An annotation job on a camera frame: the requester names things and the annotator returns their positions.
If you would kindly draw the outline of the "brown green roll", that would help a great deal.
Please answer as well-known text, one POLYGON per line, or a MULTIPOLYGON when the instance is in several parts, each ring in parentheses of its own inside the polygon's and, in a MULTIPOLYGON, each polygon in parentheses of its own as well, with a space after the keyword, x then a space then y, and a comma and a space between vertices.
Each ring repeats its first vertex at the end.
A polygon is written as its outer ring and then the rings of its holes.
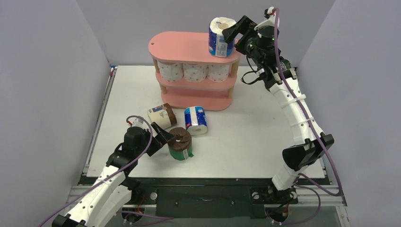
POLYGON ((168 142, 170 155, 179 161, 193 157, 191 134, 182 127, 173 128, 169 133, 174 135, 174 139, 168 142))

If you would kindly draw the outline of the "white dotted roll shelf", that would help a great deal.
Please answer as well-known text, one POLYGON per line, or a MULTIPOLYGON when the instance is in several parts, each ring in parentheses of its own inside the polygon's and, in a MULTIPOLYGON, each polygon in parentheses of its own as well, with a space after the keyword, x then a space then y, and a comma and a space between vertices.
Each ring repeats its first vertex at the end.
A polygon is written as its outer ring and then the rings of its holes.
POLYGON ((213 82, 223 82, 229 77, 230 65, 208 65, 207 77, 213 82))

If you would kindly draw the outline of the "blue white roll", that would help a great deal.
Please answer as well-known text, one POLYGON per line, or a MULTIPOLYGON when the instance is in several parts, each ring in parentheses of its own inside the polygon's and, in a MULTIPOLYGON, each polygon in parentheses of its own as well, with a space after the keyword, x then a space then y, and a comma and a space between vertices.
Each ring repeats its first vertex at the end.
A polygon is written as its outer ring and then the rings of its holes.
POLYGON ((202 135, 207 133, 208 126, 205 110, 201 106, 191 106, 184 111, 185 128, 192 135, 202 135))
POLYGON ((223 30, 235 25, 236 21, 227 17, 215 17, 209 25, 209 53, 212 56, 226 58, 231 55, 234 42, 226 43, 223 30))

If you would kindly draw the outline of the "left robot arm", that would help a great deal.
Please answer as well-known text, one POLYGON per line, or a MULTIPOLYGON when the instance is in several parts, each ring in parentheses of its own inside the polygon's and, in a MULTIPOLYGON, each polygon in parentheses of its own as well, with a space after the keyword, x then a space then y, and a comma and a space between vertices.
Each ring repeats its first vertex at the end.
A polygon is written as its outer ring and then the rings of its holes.
POLYGON ((109 156, 99 177, 76 198, 77 204, 65 215, 57 215, 53 227, 103 227, 127 202, 140 200, 139 182, 129 179, 138 159, 152 156, 175 136, 155 122, 144 129, 142 124, 127 129, 123 142, 109 156))

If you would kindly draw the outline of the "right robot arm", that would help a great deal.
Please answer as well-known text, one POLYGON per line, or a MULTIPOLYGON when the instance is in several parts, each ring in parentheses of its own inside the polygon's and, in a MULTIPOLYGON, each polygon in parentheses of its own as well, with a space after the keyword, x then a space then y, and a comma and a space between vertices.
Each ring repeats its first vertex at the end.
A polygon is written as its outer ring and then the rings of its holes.
POLYGON ((274 95, 291 128, 294 145, 282 151, 284 164, 274 175, 264 197, 271 203, 294 199, 291 195, 296 179, 320 159, 334 144, 314 120, 302 94, 295 68, 280 55, 276 46, 279 35, 276 13, 268 13, 266 20, 256 24, 247 16, 222 31, 229 43, 241 34, 235 49, 257 66, 257 81, 274 95))

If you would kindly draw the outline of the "pink three-tier shelf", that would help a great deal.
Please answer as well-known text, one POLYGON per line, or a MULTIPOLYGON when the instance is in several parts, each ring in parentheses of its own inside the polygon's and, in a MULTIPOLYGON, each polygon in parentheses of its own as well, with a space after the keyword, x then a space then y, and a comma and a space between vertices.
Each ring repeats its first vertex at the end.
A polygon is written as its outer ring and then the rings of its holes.
POLYGON ((149 41, 148 51, 153 58, 163 102, 175 108, 202 106, 211 111, 221 111, 231 105, 240 62, 240 53, 237 51, 226 58, 214 57, 209 53, 207 33, 177 31, 155 35, 149 41), (161 76, 162 63, 228 66, 228 79, 223 82, 210 79, 169 82, 161 76))

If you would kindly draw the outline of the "white dotted roll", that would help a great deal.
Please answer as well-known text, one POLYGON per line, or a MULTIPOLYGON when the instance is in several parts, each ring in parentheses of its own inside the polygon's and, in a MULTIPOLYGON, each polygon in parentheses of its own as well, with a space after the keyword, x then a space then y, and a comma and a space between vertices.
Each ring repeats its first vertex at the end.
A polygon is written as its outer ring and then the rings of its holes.
POLYGON ((183 63, 183 76, 189 82, 201 82, 207 77, 208 66, 183 63))
POLYGON ((183 78, 181 63, 157 62, 161 77, 167 82, 177 82, 183 78))

